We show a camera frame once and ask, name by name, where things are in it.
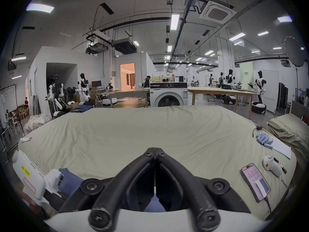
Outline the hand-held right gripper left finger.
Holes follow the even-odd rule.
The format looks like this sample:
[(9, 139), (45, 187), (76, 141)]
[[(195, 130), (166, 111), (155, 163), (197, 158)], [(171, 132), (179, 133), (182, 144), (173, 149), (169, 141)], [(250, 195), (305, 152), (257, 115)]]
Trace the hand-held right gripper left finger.
[(152, 171), (155, 148), (147, 149), (113, 178), (83, 180), (79, 188), (60, 207), (59, 213), (90, 209), (88, 223), (93, 229), (115, 229), (118, 213), (123, 204), (139, 208), (137, 198), (128, 201), (130, 190), (140, 177)]

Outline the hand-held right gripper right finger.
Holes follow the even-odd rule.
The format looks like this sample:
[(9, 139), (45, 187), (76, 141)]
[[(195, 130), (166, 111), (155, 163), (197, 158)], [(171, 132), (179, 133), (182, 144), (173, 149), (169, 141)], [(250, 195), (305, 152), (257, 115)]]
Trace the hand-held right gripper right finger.
[(250, 214), (227, 180), (195, 177), (161, 148), (155, 148), (155, 165), (157, 180), (165, 174), (176, 188), (178, 197), (172, 198), (170, 211), (186, 207), (191, 211), (197, 229), (217, 229), (221, 222), (219, 209)]

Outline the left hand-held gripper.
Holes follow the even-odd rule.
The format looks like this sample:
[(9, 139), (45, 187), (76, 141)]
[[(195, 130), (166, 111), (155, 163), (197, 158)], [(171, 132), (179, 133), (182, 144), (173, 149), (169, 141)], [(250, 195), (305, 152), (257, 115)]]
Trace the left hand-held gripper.
[(21, 150), (14, 152), (12, 166), (24, 185), (23, 192), (37, 205), (46, 203), (52, 207), (61, 207), (64, 204), (64, 197), (58, 188), (64, 175), (59, 170), (52, 169), (43, 175)]

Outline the person's left hand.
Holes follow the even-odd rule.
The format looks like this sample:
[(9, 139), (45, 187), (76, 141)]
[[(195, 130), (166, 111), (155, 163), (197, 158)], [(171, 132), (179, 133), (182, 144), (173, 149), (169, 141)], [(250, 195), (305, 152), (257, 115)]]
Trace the person's left hand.
[(46, 211), (35, 203), (27, 194), (25, 194), (23, 191), (20, 193), (20, 198), (26, 203), (26, 205), (29, 207), (29, 209), (37, 215), (39, 218), (45, 220), (50, 218), (49, 215), (46, 213)]

